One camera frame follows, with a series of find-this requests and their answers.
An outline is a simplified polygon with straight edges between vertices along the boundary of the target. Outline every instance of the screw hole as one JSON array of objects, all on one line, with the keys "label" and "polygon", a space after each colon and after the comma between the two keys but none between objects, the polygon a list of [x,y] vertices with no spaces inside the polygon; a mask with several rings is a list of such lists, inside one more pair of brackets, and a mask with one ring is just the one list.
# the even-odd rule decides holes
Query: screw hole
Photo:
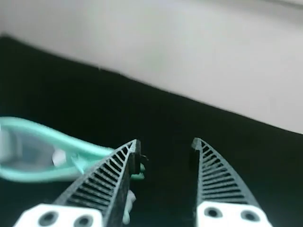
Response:
[{"label": "screw hole", "polygon": [[40,226],[50,226],[53,223],[56,222],[58,219],[58,213],[54,211],[50,211],[42,215],[42,217],[39,219],[39,225]]},{"label": "screw hole", "polygon": [[254,212],[252,212],[250,210],[244,210],[244,211],[242,211],[241,217],[243,219],[245,219],[245,220],[248,220],[248,221],[253,221],[253,222],[260,221],[259,216],[256,213],[254,213]]},{"label": "screw hole", "polygon": [[206,216],[210,216],[212,218],[221,218],[222,217],[221,211],[219,211],[215,207],[209,207],[209,208],[205,209],[204,214]]},{"label": "screw hole", "polygon": [[89,215],[84,215],[79,218],[74,223],[74,227],[90,227],[93,224],[93,217]]}]

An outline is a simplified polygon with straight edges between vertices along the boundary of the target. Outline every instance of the black surface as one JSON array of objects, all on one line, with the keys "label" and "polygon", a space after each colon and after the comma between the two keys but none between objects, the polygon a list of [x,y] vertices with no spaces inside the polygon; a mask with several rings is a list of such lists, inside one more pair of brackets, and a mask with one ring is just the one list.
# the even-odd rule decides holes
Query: black surface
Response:
[{"label": "black surface", "polygon": [[[0,115],[36,121],[82,140],[118,147],[132,139],[148,155],[132,183],[132,227],[190,226],[195,182],[187,167],[194,137],[241,175],[275,227],[302,226],[303,136],[0,40]],[[1,226],[51,202],[68,183],[0,181]]]}]

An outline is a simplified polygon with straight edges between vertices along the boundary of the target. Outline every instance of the white component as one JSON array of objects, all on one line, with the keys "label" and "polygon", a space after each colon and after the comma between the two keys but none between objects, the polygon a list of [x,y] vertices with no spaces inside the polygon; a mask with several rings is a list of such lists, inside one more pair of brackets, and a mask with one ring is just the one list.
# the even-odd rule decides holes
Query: white component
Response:
[{"label": "white component", "polygon": [[272,227],[263,210],[242,204],[205,201],[197,207],[196,227]]},{"label": "white component", "polygon": [[91,208],[39,204],[22,213],[14,227],[102,227],[102,214]]},{"label": "white component", "polygon": [[64,150],[56,149],[53,153],[53,165],[61,166],[66,163],[66,154]]},{"label": "white component", "polygon": [[133,208],[133,202],[136,201],[136,196],[131,190],[128,190],[126,204],[123,214],[123,224],[128,225],[130,222],[130,212]]}]

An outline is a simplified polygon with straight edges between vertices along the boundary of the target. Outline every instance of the white wall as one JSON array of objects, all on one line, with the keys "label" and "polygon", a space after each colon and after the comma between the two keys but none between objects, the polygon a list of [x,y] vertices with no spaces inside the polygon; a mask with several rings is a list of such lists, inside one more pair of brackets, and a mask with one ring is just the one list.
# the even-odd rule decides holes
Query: white wall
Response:
[{"label": "white wall", "polygon": [[29,44],[303,133],[299,7],[262,0],[2,1],[5,31]]}]

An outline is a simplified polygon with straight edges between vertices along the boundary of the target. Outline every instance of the mint green object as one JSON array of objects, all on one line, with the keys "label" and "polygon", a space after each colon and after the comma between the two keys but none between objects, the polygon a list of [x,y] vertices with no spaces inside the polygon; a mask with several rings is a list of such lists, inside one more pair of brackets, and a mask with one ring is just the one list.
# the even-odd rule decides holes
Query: mint green object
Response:
[{"label": "mint green object", "polygon": [[[35,122],[0,117],[0,177],[10,181],[73,181],[113,151]],[[64,156],[58,165],[56,153]],[[132,179],[144,179],[144,170],[141,164],[141,173]]]}]

